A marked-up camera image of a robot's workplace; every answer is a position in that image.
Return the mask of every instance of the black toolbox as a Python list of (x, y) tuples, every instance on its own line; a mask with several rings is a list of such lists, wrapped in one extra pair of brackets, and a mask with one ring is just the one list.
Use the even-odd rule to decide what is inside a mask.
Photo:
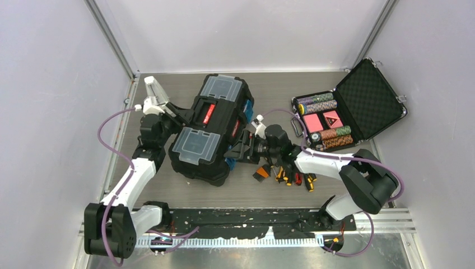
[(236, 160), (224, 153), (241, 137), (253, 114), (248, 84), (225, 75), (207, 75), (195, 97), (191, 123), (169, 147), (171, 166), (187, 178), (221, 186)]

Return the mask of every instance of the case latch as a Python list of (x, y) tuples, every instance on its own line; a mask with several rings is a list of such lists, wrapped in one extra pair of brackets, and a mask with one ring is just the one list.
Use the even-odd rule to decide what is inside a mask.
[(398, 100), (398, 102), (400, 102), (401, 104), (405, 103), (407, 101), (407, 96), (405, 95), (396, 96), (396, 100)]

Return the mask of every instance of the metal bracket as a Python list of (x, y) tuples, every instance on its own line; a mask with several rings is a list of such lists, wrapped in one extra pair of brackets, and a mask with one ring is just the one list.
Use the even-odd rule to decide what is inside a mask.
[[(153, 234), (143, 235), (137, 239), (135, 248), (159, 248), (163, 245), (153, 245), (152, 240), (160, 237)], [(173, 244), (166, 246), (172, 248), (178, 245), (183, 239), (174, 239)], [(305, 239), (275, 239), (272, 228), (269, 228), (266, 235), (260, 239), (188, 239), (180, 245), (180, 248), (283, 248), (283, 247), (323, 247), (323, 236), (316, 234), (315, 238)]]

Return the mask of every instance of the pink card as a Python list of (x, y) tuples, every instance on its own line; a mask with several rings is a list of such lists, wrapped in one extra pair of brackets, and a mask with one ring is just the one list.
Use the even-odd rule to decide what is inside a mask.
[(330, 128), (343, 127), (343, 123), (335, 110), (323, 113), (323, 117)]
[(310, 133), (319, 132), (323, 130), (322, 123), (316, 114), (304, 116), (305, 125), (309, 129)]

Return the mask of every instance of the open case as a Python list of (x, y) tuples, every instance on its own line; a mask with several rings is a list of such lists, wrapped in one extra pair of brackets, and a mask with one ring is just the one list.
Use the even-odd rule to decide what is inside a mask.
[[(309, 113), (308, 110), (304, 113), (302, 106), (299, 109), (299, 99), (327, 93), (333, 94), (333, 100), (337, 102), (336, 108), (313, 113)], [(407, 109), (402, 104), (403, 101), (403, 98), (398, 96), (391, 88), (376, 64), (370, 58), (365, 58), (332, 91), (297, 96), (292, 98), (291, 104), (297, 117), (304, 123), (303, 128), (309, 134), (307, 144), (312, 149), (330, 152), (354, 147), (361, 141), (375, 137), (378, 133), (405, 117)], [(332, 129), (330, 127), (331, 121), (328, 119), (331, 114), (335, 113), (333, 111), (341, 120), (341, 125), (351, 127), (349, 135), (352, 142), (342, 146), (324, 148), (321, 138), (317, 141), (311, 139), (311, 134), (315, 133), (315, 128), (310, 126), (311, 123), (308, 119), (316, 120), (318, 117), (321, 124), (319, 128), (323, 130)], [(298, 133), (294, 122), (292, 122), (292, 125), (296, 135), (301, 136), (302, 134)]]

